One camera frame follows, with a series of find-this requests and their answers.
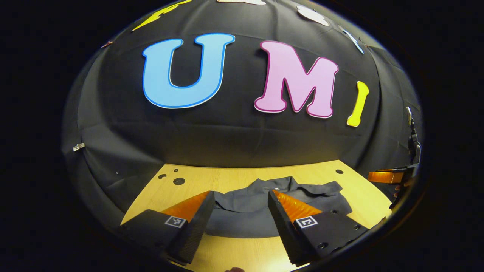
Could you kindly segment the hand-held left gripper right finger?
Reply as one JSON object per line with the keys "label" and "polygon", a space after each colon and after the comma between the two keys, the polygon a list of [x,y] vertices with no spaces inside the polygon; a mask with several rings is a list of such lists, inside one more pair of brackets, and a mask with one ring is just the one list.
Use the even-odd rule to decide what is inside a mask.
{"label": "hand-held left gripper right finger", "polygon": [[368,232],[346,215],[324,212],[277,190],[268,192],[268,208],[289,260],[297,267],[329,259]]}

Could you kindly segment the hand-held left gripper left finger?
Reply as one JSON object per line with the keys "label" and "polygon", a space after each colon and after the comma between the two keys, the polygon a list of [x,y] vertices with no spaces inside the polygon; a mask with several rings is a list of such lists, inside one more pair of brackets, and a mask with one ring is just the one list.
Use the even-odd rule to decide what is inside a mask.
{"label": "hand-held left gripper left finger", "polygon": [[128,241],[156,258],[192,263],[216,204],[214,191],[188,198],[163,211],[146,209],[120,226]]}

